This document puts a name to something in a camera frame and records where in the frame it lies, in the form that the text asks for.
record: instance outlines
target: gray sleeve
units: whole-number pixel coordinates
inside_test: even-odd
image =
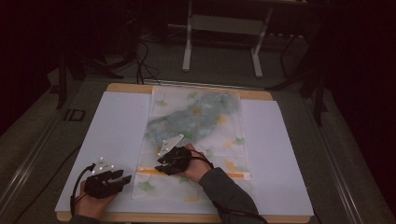
[[[100,224],[100,221],[92,217],[74,215],[70,219],[69,224]]]
[[[258,214],[256,204],[251,197],[241,189],[233,180],[220,168],[210,170],[199,181],[207,197],[220,206],[241,212]],[[230,214],[223,214],[219,211],[222,223],[262,223],[256,218],[240,217]]]

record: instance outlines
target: orange strip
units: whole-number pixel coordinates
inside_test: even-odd
[[[143,168],[143,169],[137,169],[136,171],[137,173],[140,174],[146,174],[146,175],[166,175],[166,173],[163,172],[159,172],[156,169],[148,169],[148,168]],[[226,173],[227,176],[231,177],[231,178],[244,178],[245,175],[241,174],[241,173]]]

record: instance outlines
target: person's left hand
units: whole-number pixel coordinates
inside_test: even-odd
[[[82,181],[80,184],[80,193],[75,199],[75,214],[100,220],[107,206],[113,202],[117,194],[104,199],[95,199],[84,191],[84,187],[85,181]]]

